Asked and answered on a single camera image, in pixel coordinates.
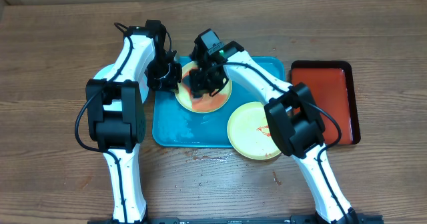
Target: wooden tabletop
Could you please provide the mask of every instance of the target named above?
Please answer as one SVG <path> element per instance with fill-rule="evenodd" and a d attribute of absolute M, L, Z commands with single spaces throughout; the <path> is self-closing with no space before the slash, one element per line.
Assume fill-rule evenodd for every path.
<path fill-rule="evenodd" d="M 427 0 L 240 0 L 11 6 L 0 22 L 0 223 L 108 219 L 102 155 L 73 126 L 85 84 L 122 49 L 113 26 L 161 20 L 181 55 L 212 28 L 251 55 L 348 61 L 362 141 L 329 151 L 344 195 L 387 223 L 427 219 Z M 153 93 L 145 105 L 151 130 Z M 89 142 L 87 120 L 80 132 Z M 314 212 L 292 158 L 251 161 L 233 149 L 139 154 L 151 217 L 285 217 Z"/>

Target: yellow plate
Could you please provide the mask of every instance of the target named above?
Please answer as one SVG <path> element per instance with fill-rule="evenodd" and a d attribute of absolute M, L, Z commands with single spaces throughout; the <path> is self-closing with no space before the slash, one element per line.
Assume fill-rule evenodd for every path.
<path fill-rule="evenodd" d="M 196 68 L 197 65 L 194 61 L 182 67 L 182 77 L 185 77 L 187 72 Z M 183 82 L 178 83 L 178 93 L 175 93 L 176 99 L 179 104 L 189 111 L 195 113 L 210 113 L 221 108 L 232 94 L 232 81 L 230 80 L 227 85 L 214 97 L 209 94 L 204 94 L 201 99 L 191 100 L 188 90 L 183 86 Z"/>
<path fill-rule="evenodd" d="M 237 108 L 228 120 L 227 134 L 234 149 L 247 158 L 266 160 L 280 154 L 270 137 L 266 113 L 260 102 Z"/>

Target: plate with red stain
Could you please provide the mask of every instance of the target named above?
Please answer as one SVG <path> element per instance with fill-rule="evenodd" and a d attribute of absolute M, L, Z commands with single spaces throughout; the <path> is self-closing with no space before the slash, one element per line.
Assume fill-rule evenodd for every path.
<path fill-rule="evenodd" d="M 274 57 L 252 58 L 273 76 L 281 80 L 285 79 L 285 68 L 278 59 Z M 187 67 L 187 65 L 191 65 L 189 57 L 181 57 L 179 62 L 184 70 L 189 71 L 191 68 L 191 66 Z M 156 91 L 153 115 L 154 140 L 164 147 L 233 147 L 227 135 L 228 119 L 241 105 L 258 100 L 239 83 L 233 81 L 229 91 L 231 94 L 228 98 L 220 96 L 220 99 L 210 103 L 209 109 L 203 111 L 196 108 L 199 110 L 196 112 L 190 110 L 193 108 L 191 97 L 187 96 L 186 99 L 189 104 L 187 107 L 191 108 L 185 108 L 186 104 L 179 103 L 175 93 Z M 266 129 L 261 128 L 257 132 L 262 134 L 262 131 L 266 132 Z"/>
<path fill-rule="evenodd" d="M 182 79 L 187 77 L 192 69 L 197 69 L 196 62 L 192 61 L 182 67 Z M 175 93 L 176 99 L 179 104 L 189 111 L 195 113 L 209 113 L 221 108 L 232 94 L 232 82 L 229 81 L 227 85 L 215 96 L 211 97 L 208 93 L 203 94 L 200 98 L 194 98 L 191 94 L 190 88 L 183 82 L 178 83 L 178 92 Z"/>
<path fill-rule="evenodd" d="M 268 129 L 262 103 L 254 101 L 237 108 L 227 124 L 227 134 L 234 149 L 243 156 L 266 160 L 280 154 Z"/>

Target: blue tray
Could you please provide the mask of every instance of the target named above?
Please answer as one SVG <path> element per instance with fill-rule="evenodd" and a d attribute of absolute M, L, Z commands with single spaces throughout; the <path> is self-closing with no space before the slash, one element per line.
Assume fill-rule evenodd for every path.
<path fill-rule="evenodd" d="M 274 57 L 252 57 L 277 78 L 285 80 L 285 67 Z M 181 57 L 181 63 L 189 63 Z M 232 147 L 227 136 L 230 115 L 241 105 L 257 101 L 241 85 L 233 83 L 227 103 L 212 113 L 194 113 L 182 107 L 174 93 L 156 91 L 153 138 L 164 147 Z"/>

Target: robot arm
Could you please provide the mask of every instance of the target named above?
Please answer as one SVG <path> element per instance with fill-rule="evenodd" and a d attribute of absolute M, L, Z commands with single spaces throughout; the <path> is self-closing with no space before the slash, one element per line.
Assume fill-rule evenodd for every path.
<path fill-rule="evenodd" d="M 315 104 L 308 88 L 305 85 L 292 87 L 290 83 L 275 78 L 255 63 L 243 47 L 235 42 L 224 45 L 210 29 L 202 33 L 195 40 L 195 44 L 191 57 L 197 61 L 199 69 L 189 74 L 193 94 L 212 93 L 213 90 L 220 89 L 223 81 L 216 81 L 215 78 L 229 78 L 245 87 L 265 105 L 270 133 L 275 144 L 283 154 L 292 156 L 300 167 L 312 192 L 320 220 L 326 223 L 357 220 L 356 213 L 340 191 L 325 151 L 320 155 L 320 159 L 326 178 L 318 165 L 318 154 L 325 146 L 322 136 L 324 124 L 316 110 L 300 101 L 303 99 Z M 292 118 L 288 117 L 288 111 L 297 107 L 300 107 L 300 113 Z M 344 213 L 332 197 L 326 180 Z"/>
<path fill-rule="evenodd" d="M 138 164 L 139 146 L 145 135 L 141 91 L 148 87 L 177 91 L 182 74 L 181 65 L 173 60 L 176 51 L 163 49 L 166 28 L 160 21 L 148 20 L 145 27 L 128 27 L 123 34 L 123 50 L 111 70 L 98 73 L 86 85 L 87 100 L 95 96 L 87 106 L 87 115 L 89 134 L 98 142 L 109 167 L 113 220 L 142 223 L 147 205 Z"/>

